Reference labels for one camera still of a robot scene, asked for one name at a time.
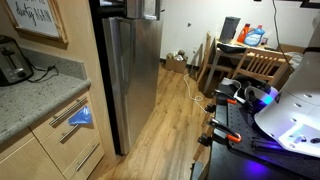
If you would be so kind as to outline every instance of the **refrigerator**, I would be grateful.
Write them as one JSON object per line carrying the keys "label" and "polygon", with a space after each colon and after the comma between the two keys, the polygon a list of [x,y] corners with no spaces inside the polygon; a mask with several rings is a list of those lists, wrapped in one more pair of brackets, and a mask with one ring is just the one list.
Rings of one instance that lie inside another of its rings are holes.
{"label": "refrigerator", "polygon": [[115,150],[117,154],[127,154],[155,106],[161,1],[128,0],[111,4],[98,10],[100,16],[96,20],[102,24],[95,28],[102,29],[103,34],[101,31],[97,34],[96,30],[95,34],[97,41],[103,41],[97,45]]}

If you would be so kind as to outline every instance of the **granite countertop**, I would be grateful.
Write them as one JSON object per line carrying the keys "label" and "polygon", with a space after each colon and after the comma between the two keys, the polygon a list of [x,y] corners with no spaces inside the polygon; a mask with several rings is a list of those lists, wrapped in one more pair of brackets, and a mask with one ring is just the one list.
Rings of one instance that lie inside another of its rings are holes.
{"label": "granite countertop", "polygon": [[[57,63],[61,69],[65,64],[62,62],[60,59]],[[44,74],[36,70],[34,73],[31,80]],[[60,72],[40,83],[23,81],[0,87],[0,144],[89,86],[90,80],[86,77],[81,79]]]}

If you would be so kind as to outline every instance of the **white machine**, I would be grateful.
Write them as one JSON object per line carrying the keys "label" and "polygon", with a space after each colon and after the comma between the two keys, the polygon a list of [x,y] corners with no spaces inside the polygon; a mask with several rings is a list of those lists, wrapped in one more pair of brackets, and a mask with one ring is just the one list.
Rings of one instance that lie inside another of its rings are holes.
{"label": "white machine", "polygon": [[255,115],[257,125],[283,148],[320,158],[320,24],[278,96]]}

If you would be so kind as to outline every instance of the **chair back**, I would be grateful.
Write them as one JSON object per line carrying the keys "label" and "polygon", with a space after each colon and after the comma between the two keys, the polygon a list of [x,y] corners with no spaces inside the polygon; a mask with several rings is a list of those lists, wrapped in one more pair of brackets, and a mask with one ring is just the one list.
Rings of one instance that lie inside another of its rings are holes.
{"label": "chair back", "polygon": [[[246,60],[249,62],[247,66],[244,65]],[[282,53],[247,48],[233,73],[233,78],[240,73],[255,79],[266,80],[268,84],[274,85],[288,67]]]}

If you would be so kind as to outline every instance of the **drawer handle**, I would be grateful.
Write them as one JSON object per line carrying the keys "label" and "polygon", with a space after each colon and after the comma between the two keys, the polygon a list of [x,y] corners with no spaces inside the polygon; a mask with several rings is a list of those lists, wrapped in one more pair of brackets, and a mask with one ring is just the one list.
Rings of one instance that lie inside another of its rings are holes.
{"label": "drawer handle", "polygon": [[89,159],[89,157],[93,154],[93,152],[97,149],[97,147],[100,145],[100,143],[96,144],[92,147],[91,151],[88,153],[88,155],[81,161],[79,166],[76,168],[76,171],[79,171],[81,167],[84,165],[84,163]]}
{"label": "drawer handle", "polygon": [[72,131],[74,131],[79,125],[80,125],[80,124],[77,124],[77,125],[73,126],[73,128],[70,129],[67,133],[63,133],[63,137],[62,137],[59,141],[62,143],[62,141],[63,141],[65,138],[67,138],[67,137],[72,133]]}
{"label": "drawer handle", "polygon": [[54,119],[49,123],[51,126],[54,125],[55,123],[57,123],[61,118],[63,118],[64,116],[66,116],[67,114],[69,114],[71,111],[73,111],[75,108],[77,108],[78,106],[81,105],[81,103],[83,103],[85,100],[87,99],[87,97],[83,97],[82,99],[77,99],[77,102],[72,105],[69,109],[67,109],[66,111],[64,111],[63,113],[61,113],[59,116],[54,117]]}

